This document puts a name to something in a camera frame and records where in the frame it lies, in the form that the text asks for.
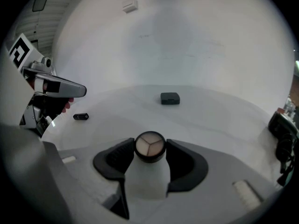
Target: gray panel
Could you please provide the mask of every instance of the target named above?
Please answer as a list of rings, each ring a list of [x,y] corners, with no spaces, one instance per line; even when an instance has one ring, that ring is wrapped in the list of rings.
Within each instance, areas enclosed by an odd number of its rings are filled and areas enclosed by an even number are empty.
[[[29,205],[50,223],[71,223],[70,212],[55,184],[38,136],[28,130],[1,126],[0,143],[5,171]]]
[[[50,169],[56,180],[56,185],[69,207],[73,223],[125,223],[124,219],[111,213],[93,196],[85,192],[62,163],[54,144],[44,142],[44,145]]]
[[[61,158],[75,156],[77,159],[66,167],[82,189],[99,203],[113,205],[118,185],[103,179],[92,166],[94,156],[122,140],[97,144],[89,147],[60,151]],[[228,223],[246,215],[248,211],[241,202],[232,183],[247,180],[262,199],[275,193],[274,186],[249,168],[239,159],[208,148],[176,141],[178,144],[203,155],[209,165],[204,181],[192,191],[169,193],[168,197],[152,210],[148,218],[140,223]]]

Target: small black object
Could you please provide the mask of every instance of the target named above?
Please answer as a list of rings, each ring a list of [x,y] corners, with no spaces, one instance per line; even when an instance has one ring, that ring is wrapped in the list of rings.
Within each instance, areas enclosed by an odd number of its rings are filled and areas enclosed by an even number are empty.
[[[175,92],[161,93],[161,104],[178,105],[179,102],[180,102],[180,98],[178,93]]]
[[[84,114],[74,114],[74,120],[88,120],[89,116],[87,113]]]
[[[289,173],[293,169],[295,159],[293,150],[298,142],[297,128],[283,114],[275,112],[269,121],[268,129],[278,139],[275,155],[280,161],[280,173],[283,175],[277,182],[284,186]]]
[[[46,66],[47,66],[47,67],[50,67],[50,66],[51,66],[51,60],[50,60],[50,59],[47,60],[47,62],[46,62]]]

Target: white surface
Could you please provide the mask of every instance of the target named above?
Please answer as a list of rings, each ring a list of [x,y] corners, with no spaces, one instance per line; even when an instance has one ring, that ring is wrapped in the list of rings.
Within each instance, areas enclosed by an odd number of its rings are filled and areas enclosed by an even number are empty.
[[[134,153],[125,179],[130,221],[142,223],[166,198],[170,183],[170,168],[166,153],[155,163],[145,163]]]
[[[87,96],[139,84],[195,85],[272,115],[289,94],[294,54],[268,0],[73,0],[53,42],[57,75]]]
[[[9,58],[8,51],[0,51],[0,123],[19,126],[34,90]]]
[[[177,92],[179,105],[161,105],[161,92]],[[89,119],[76,121],[76,113]],[[73,149],[157,131],[231,154],[273,184],[279,177],[270,115],[237,97],[190,86],[137,86],[107,91],[71,106],[50,125],[42,140]]]

